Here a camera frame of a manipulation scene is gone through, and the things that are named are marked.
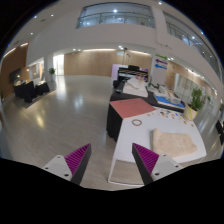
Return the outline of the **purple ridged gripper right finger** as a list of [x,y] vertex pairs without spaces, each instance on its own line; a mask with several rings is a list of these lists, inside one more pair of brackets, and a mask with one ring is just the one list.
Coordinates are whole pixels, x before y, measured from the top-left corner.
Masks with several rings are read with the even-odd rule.
[[158,155],[136,143],[132,144],[132,154],[145,185],[182,169],[182,166],[168,155]]

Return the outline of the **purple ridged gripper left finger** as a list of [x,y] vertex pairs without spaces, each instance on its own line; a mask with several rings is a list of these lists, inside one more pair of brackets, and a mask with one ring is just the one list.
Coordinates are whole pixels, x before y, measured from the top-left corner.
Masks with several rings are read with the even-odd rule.
[[66,156],[56,155],[44,165],[42,169],[79,185],[82,181],[91,153],[91,144],[86,144]]

